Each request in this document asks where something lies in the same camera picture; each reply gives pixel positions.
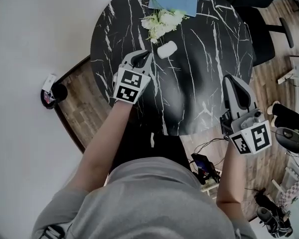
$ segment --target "round table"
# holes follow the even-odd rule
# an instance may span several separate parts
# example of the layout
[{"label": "round table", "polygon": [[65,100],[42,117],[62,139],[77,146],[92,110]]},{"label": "round table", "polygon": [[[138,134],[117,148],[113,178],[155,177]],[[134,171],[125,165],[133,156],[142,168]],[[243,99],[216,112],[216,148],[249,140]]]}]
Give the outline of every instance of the round table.
[{"label": "round table", "polygon": [[[114,104],[112,78],[126,54],[153,52],[151,82],[136,103],[137,122],[154,133],[187,135],[219,123],[226,112],[222,79],[232,74],[249,82],[253,48],[248,31],[226,0],[198,0],[197,16],[184,19],[159,45],[147,40],[141,18],[152,14],[149,0],[112,0],[92,36],[91,64],[96,83]],[[169,41],[178,50],[160,59],[157,48]]]}]

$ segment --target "black pants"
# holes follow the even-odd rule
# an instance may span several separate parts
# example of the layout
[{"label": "black pants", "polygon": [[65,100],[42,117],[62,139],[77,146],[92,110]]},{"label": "black pants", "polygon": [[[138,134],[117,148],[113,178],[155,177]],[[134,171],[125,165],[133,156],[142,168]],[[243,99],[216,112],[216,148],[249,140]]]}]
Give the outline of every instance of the black pants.
[{"label": "black pants", "polygon": [[179,136],[154,135],[154,148],[150,144],[151,132],[128,123],[110,173],[119,165],[146,157],[165,157],[190,170],[184,146]]},{"label": "black pants", "polygon": [[288,109],[287,107],[275,104],[273,107],[273,115],[276,115],[275,127],[287,127],[299,130],[299,114]]}]

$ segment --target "person's right arm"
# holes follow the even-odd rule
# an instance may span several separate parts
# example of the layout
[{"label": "person's right arm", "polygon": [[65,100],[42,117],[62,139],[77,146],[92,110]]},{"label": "person's right arm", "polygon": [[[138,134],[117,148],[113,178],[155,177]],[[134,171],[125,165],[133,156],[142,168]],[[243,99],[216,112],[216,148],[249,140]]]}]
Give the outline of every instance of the person's right arm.
[{"label": "person's right arm", "polygon": [[229,141],[216,204],[230,219],[245,220],[241,203],[245,191],[245,156],[240,155]]}]

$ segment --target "office chair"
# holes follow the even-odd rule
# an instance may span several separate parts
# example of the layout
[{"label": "office chair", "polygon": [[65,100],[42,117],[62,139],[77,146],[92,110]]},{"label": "office chair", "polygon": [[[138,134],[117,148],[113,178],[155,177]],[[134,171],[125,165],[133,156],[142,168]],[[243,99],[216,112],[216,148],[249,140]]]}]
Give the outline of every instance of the office chair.
[{"label": "office chair", "polygon": [[257,66],[275,57],[275,48],[269,31],[284,33],[290,48],[294,41],[285,19],[280,18],[281,25],[267,25],[260,12],[253,7],[266,8],[273,0],[227,0],[235,8],[241,19],[248,25],[251,36],[254,58],[253,66]]}]

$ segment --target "wooden floor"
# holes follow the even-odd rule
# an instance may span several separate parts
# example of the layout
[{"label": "wooden floor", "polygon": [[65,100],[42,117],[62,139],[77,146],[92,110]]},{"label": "wooden floor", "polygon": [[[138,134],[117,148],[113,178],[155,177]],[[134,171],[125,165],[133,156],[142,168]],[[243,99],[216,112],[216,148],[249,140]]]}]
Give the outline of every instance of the wooden floor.
[{"label": "wooden floor", "polygon": [[[277,85],[277,79],[291,69],[290,55],[299,55],[299,12],[293,12],[296,5],[292,0],[277,0],[260,12],[267,24],[280,24],[279,17],[285,18],[293,35],[295,46],[289,49],[286,37],[281,33],[271,33],[276,57],[253,68],[250,86],[254,89],[258,105],[264,111],[273,101],[279,100],[290,109],[295,109],[295,90],[289,83]],[[90,63],[86,62],[68,76],[63,84],[67,87],[68,98],[60,104],[67,121],[84,147],[91,141],[93,135],[102,125],[110,111],[110,107],[98,90]],[[222,137],[220,126],[211,128],[203,133],[182,136],[188,156],[195,147],[213,138]],[[285,151],[275,141],[272,134],[273,146],[255,156],[247,157],[246,188],[266,188],[267,193],[275,195],[271,180],[281,182],[288,162]],[[219,141],[210,144],[201,154],[208,156],[211,162],[217,164],[225,155],[227,143]],[[222,169],[222,163],[216,166]],[[254,191],[246,190],[243,210],[246,218],[255,216],[256,203]]]}]

